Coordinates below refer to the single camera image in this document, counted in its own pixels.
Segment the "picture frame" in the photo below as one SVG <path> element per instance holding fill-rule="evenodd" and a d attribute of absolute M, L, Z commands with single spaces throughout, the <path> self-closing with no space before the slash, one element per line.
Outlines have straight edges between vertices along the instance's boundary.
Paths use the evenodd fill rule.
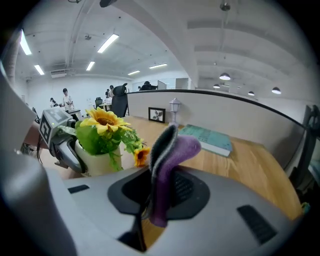
<path fill-rule="evenodd" d="M 157 107 L 149 107 L 148 109 L 149 120 L 165 123 L 166 122 L 166 109 L 165 108 L 157 108 Z"/>

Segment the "green book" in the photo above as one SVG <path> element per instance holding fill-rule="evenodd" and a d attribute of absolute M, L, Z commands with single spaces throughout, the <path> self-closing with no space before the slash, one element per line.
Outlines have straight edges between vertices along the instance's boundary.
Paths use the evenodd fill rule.
<path fill-rule="evenodd" d="M 220 132 L 187 124 L 179 131 L 179 134 L 196 137 L 200 141 L 202 149 L 224 157 L 228 157 L 232 151 L 229 136 Z"/>

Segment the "yellow flower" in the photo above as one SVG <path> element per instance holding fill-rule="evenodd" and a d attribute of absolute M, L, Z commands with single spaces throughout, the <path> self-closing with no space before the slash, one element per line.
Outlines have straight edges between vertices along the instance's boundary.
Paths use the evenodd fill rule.
<path fill-rule="evenodd" d="M 129 127 L 130 123 L 125 122 L 122 118 L 117 117 L 111 111 L 105 111 L 101 108 L 85 110 L 91 117 L 84 119 L 80 123 L 80 127 L 84 126 L 95 126 L 99 135 L 105 131 L 110 130 L 116 132 L 118 128 L 132 131 Z"/>
<path fill-rule="evenodd" d="M 150 147 L 144 147 L 142 149 L 134 150 L 134 166 L 135 167 L 143 167 L 145 165 L 145 161 L 147 160 L 147 155 L 150 152 Z"/>

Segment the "cable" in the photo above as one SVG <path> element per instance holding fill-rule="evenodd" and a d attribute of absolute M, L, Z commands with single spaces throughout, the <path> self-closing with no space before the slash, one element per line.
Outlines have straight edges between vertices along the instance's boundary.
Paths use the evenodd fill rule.
<path fill-rule="evenodd" d="M 39 151 L 40 151 L 41 141 L 42 141 L 42 137 L 41 137 L 41 134 L 39 134 L 38 144 L 37 144 L 37 146 L 36 146 L 36 157 L 38 158 L 39 162 L 40 162 L 41 164 L 43 164 L 42 161 L 41 161 L 40 152 L 39 152 Z"/>

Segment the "purple cloth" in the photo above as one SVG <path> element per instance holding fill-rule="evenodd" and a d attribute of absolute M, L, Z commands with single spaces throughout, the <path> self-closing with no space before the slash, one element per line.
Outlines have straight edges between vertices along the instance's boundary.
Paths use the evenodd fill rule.
<path fill-rule="evenodd" d="M 166 213 L 170 207 L 170 174 L 174 167 L 193 158 L 201 150 L 200 142 L 193 136 L 178 135 L 172 153 L 163 160 L 155 185 L 155 203 L 150 216 L 152 224 L 167 226 Z"/>

